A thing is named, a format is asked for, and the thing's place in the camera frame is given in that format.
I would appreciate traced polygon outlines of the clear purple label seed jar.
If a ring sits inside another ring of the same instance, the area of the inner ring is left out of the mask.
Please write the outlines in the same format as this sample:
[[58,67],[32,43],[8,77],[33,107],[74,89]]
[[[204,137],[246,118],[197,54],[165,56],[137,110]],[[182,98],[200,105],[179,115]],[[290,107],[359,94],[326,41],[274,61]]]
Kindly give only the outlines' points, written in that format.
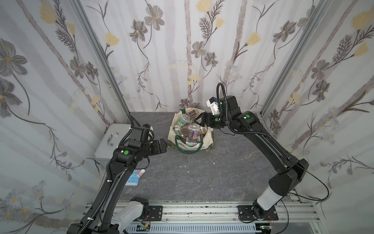
[[194,124],[191,124],[189,126],[189,138],[196,138],[197,136],[199,136],[199,133],[200,133],[200,126],[198,125],[194,125]]

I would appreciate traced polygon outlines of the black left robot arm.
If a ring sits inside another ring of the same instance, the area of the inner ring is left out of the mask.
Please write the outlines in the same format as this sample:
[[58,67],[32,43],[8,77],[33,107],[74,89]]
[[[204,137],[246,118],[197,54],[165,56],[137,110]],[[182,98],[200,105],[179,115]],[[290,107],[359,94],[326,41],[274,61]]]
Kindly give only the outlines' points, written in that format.
[[134,197],[118,213],[115,208],[125,184],[138,163],[167,151],[164,139],[155,140],[148,124],[132,126],[131,132],[119,143],[106,166],[106,180],[93,204],[80,220],[68,228],[69,234],[124,234],[136,219],[150,217],[149,201]]

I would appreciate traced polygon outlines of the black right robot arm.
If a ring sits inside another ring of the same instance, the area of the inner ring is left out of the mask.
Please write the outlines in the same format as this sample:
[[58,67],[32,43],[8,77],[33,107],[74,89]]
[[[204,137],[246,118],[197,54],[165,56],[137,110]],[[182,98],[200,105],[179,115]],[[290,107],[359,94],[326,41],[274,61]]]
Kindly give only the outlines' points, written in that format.
[[268,159],[276,175],[268,181],[268,187],[253,202],[251,212],[255,219],[263,219],[281,199],[304,178],[309,164],[287,152],[264,128],[260,119],[250,111],[242,112],[234,96],[226,94],[222,82],[217,84],[216,96],[208,101],[211,112],[201,113],[197,119],[202,127],[228,129],[251,141]]

